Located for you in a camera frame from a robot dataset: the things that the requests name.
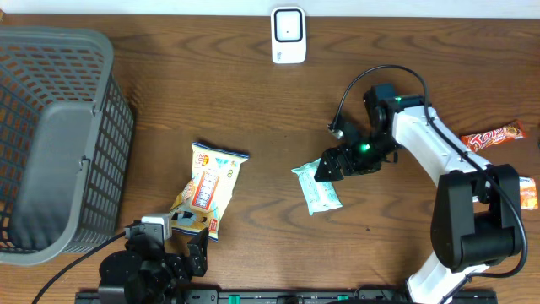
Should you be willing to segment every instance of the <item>basket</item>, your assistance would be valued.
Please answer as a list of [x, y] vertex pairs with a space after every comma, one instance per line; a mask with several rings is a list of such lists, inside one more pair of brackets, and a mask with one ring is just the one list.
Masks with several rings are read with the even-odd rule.
[[86, 252], [115, 232], [133, 116], [91, 30], [0, 27], [0, 263]]

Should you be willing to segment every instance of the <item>white background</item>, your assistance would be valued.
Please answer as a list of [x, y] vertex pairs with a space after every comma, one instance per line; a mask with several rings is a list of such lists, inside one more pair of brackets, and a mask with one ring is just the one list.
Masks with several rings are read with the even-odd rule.
[[6, 13], [268, 16], [298, 5], [308, 16], [540, 18], [540, 0], [0, 0]]

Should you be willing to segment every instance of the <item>wood grain surface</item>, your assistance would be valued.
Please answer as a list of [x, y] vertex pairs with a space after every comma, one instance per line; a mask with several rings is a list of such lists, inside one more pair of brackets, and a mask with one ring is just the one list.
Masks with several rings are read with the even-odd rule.
[[[209, 244], [208, 272], [197, 283], [234, 290], [356, 289], [400, 285], [420, 268], [432, 251], [435, 186], [406, 150], [396, 165], [335, 183], [343, 207], [313, 216], [290, 171], [338, 144], [326, 125], [343, 90], [378, 64], [421, 73], [435, 109], [455, 133], [520, 118], [528, 139], [479, 154], [540, 177], [538, 21], [309, 18], [307, 59], [288, 66], [272, 63], [269, 18], [7, 15], [4, 24], [90, 28], [110, 37], [116, 80], [137, 109], [119, 227], [168, 210], [189, 181], [192, 141], [250, 154], [219, 242]], [[344, 107], [359, 125], [368, 125], [362, 94], [385, 82], [403, 94], [420, 90], [400, 71], [369, 76]], [[494, 289], [500, 303], [538, 302], [540, 213], [525, 211], [523, 218], [530, 241], [523, 271], [467, 287]], [[175, 236], [169, 250], [182, 250], [186, 240]], [[66, 273], [41, 302], [72, 303], [75, 292], [97, 288], [100, 262], [123, 243]], [[31, 268], [0, 265], [0, 302], [30, 302], [77, 257], [65, 254]]]

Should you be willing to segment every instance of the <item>orange wrapper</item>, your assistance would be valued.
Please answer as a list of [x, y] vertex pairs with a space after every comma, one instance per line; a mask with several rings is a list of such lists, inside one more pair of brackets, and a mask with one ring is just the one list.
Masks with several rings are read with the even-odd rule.
[[521, 210], [538, 209], [537, 186], [532, 178], [520, 177]]
[[494, 144], [502, 144], [526, 137], [521, 122], [516, 120], [493, 131], [461, 136], [461, 140], [472, 152], [476, 152]]

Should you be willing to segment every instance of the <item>teal packet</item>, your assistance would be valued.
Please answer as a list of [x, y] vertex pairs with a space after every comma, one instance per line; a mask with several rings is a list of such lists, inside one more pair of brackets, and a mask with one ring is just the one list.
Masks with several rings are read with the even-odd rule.
[[321, 159], [291, 170], [298, 175], [310, 215], [343, 207], [331, 182], [315, 182], [315, 172]]

